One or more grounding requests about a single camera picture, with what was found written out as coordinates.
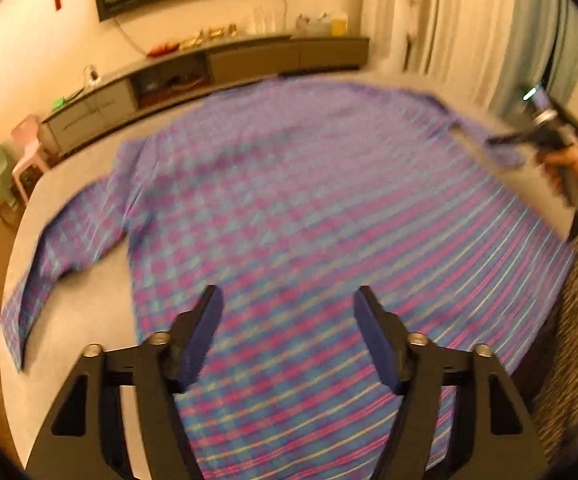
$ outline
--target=white wall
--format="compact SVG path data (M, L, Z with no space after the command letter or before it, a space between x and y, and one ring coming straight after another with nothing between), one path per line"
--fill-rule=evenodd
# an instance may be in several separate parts
M256 7L284 10L285 0L164 0L118 16L144 50L200 28L245 23ZM342 10L359 30L361 0L287 0L288 23L299 13ZM54 99L82 87L83 69L102 74L140 58L113 20L100 23L95 0L0 0L0 142L27 114L44 115Z

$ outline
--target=metal screw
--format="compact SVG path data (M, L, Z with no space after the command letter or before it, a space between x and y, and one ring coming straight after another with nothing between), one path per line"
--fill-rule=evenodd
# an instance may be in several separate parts
M169 339L171 339L169 332L156 332L149 336L148 341L152 345L165 345L169 342Z
M102 353L102 347L100 345L86 345L82 351L82 355L85 357L96 357Z
M480 357L491 357L493 355L493 350L488 345L483 345L483 344L476 345L476 348L474 348L474 351Z
M429 342L429 339L427 339L427 336L424 334L412 332L407 336L407 341L409 341L412 345L425 346Z

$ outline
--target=plaid shirt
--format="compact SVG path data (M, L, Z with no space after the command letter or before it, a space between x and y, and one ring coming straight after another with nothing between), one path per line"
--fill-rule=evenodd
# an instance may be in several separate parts
M457 120L427 96L275 80L125 143L110 176L47 226L3 309L16 364L60 276L126 235L139 341L208 284L226 295L199 381L177 399L205 478L368 478L400 401L355 325L358 286L409 330L487 342L512 370L572 260L452 139ZM445 388L430 464L451 414Z

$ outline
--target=chair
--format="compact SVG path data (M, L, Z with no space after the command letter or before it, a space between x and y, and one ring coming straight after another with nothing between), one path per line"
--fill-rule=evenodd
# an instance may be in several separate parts
M38 130L38 119L34 115L29 115L11 131L11 137L24 148L22 158L13 168L13 179L25 204L29 202L29 197L20 182L20 174L30 166L36 166L42 173L47 173L51 170L40 156L40 152L44 147L38 139Z
M14 160L8 151L4 149L2 144L0 144L0 198L6 201L6 203L12 209L18 207L18 201L11 191L13 186L12 171L14 168Z

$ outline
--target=beige tabletop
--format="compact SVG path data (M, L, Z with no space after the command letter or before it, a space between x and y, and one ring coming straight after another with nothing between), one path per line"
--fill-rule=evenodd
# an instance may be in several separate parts
M335 75L333 78L364 80L378 86L433 92L451 107L479 120L493 131L506 130L505 125L496 118L460 102L452 92L418 76L384 78L371 73L354 73ZM14 243L3 301L8 299L29 266L43 227L70 197L110 172L118 145L125 139L154 133L198 104L174 108L100 140L68 158L40 180ZM520 170L504 171L488 160L472 142L466 139L461 142L488 171L514 189L563 237L566 236L572 222L572 213L564 208L560 199L553 196L546 180L536 168L528 165ZM2 331L0 333L0 374L6 415L23 465L28 460L38 430L71 367L83 347L94 342L106 350L134 346L137 343L131 309L126 241L90 269L70 274L56 285L31 330L22 372L16 371ZM150 475L140 443L131 388L122 388L122 405L133 474L147 480Z

